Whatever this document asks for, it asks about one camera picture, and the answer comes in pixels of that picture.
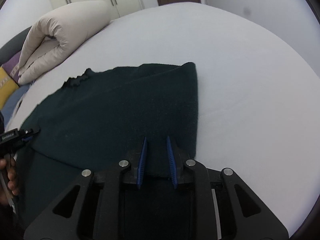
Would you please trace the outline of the person's left hand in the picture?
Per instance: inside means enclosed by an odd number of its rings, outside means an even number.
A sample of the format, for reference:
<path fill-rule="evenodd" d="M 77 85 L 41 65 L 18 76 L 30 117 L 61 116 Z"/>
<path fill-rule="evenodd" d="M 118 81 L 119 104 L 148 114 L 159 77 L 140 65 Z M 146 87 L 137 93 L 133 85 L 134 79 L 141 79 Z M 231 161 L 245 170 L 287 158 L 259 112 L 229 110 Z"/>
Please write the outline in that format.
<path fill-rule="evenodd" d="M 17 183 L 17 171 L 16 171 L 16 163 L 15 159 L 11 158 L 10 162 L 7 162 L 6 159 L 1 159 L 1 171 L 5 170 L 8 175 L 8 183 L 6 188 L 12 193 L 13 196 L 19 195 L 19 188 Z M 3 186 L 1 186 L 1 205 L 8 205 L 8 199 L 3 190 Z"/>

